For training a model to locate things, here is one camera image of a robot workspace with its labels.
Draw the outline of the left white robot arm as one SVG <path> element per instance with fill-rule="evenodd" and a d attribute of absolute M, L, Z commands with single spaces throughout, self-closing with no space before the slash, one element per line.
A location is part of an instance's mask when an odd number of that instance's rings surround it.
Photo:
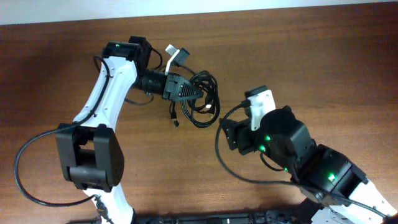
<path fill-rule="evenodd" d="M 169 71 L 149 70 L 151 44 L 144 37 L 108 42 L 101 53 L 99 77 L 73 124 L 56 134 L 65 180 L 89 195 L 101 223 L 133 223 L 134 209 L 121 185 L 124 156 L 115 135 L 124 99 L 134 87 L 171 102 L 195 100 L 203 91 Z"/>

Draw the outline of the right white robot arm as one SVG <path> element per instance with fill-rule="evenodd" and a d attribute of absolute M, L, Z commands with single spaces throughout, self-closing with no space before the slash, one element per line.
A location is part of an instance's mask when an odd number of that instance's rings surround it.
<path fill-rule="evenodd" d="M 346 155 L 317 144 L 306 125 L 285 106 L 267 113 L 255 131 L 249 120 L 221 118 L 217 130 L 224 132 L 229 148 L 246 155 L 258 151 L 291 176 L 280 185 L 300 189 L 319 203 L 323 214 L 334 214 L 348 223 L 397 223 L 397 210 L 377 190 L 367 175 Z"/>

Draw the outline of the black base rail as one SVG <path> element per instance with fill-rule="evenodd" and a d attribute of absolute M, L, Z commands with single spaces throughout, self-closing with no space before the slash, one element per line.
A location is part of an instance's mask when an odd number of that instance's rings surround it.
<path fill-rule="evenodd" d="M 230 213 L 179 217 L 134 217 L 133 224 L 294 224 L 300 223 L 291 212 Z"/>

